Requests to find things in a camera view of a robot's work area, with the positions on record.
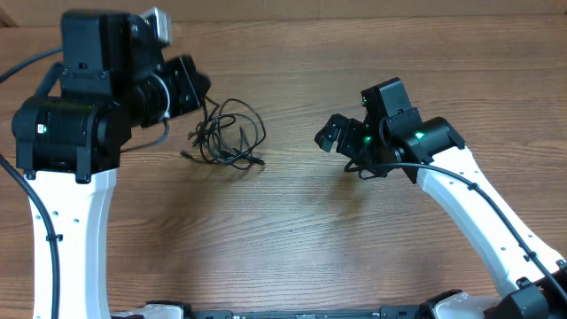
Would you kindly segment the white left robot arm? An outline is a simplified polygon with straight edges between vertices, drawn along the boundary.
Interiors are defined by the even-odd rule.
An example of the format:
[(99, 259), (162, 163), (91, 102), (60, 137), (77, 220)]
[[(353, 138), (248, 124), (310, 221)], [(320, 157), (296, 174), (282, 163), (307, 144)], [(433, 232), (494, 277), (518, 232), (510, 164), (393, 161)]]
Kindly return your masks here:
[(63, 58), (12, 118), (14, 164), (34, 233), (36, 318), (108, 318), (107, 222), (121, 156), (136, 127), (205, 103), (209, 79), (188, 55), (165, 59), (170, 17), (70, 10)]

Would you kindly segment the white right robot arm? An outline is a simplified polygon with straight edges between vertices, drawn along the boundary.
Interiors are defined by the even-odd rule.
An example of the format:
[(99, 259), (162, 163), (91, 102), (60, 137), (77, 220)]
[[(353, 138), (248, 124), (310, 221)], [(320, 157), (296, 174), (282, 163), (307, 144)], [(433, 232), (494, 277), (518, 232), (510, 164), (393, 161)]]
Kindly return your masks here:
[(537, 237), (482, 173), (444, 118), (423, 121), (398, 77), (365, 89), (363, 121), (336, 113), (315, 135), (362, 180), (401, 169), (451, 217), (484, 262), (495, 297), (450, 290), (419, 305), (381, 307), (380, 318), (564, 318), (566, 259)]

